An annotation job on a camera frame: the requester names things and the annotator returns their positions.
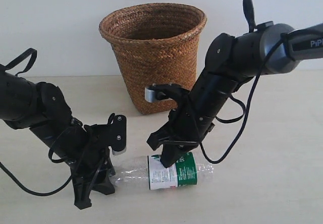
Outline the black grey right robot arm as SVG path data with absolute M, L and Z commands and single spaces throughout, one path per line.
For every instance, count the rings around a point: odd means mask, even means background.
M 266 22 L 239 37 L 222 33 L 205 56 L 205 66 L 190 90 L 175 83 L 145 88 L 148 102 L 173 99 L 168 121 L 147 139 L 151 149 L 162 148 L 161 163 L 173 165 L 199 147 L 213 129 L 213 121 L 233 93 L 262 75 L 286 74 L 301 61 L 322 57 L 322 24 L 294 29 Z

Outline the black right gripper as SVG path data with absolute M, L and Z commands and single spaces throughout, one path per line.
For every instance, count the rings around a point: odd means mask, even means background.
M 168 115 L 168 121 L 147 139 L 152 150 L 163 146 L 160 161 L 165 168 L 172 166 L 183 154 L 198 146 L 199 140 L 214 128 L 214 118 L 198 112 L 189 93 Z

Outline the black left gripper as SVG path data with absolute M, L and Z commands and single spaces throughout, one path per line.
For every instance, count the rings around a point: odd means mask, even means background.
M 114 194 L 110 181 L 116 172 L 110 159 L 108 124 L 69 125 L 66 128 L 66 163 L 70 162 L 74 190 L 74 203 L 91 203 L 92 190 L 102 194 Z

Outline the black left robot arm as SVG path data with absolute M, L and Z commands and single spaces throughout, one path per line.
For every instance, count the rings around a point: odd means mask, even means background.
M 29 129 L 49 148 L 51 162 L 69 166 L 67 182 L 73 185 L 79 209 L 91 206 L 92 190 L 104 195 L 115 192 L 108 144 L 113 117 L 105 124 L 84 125 L 72 116 L 59 87 L 1 72 L 1 120 L 14 130 Z

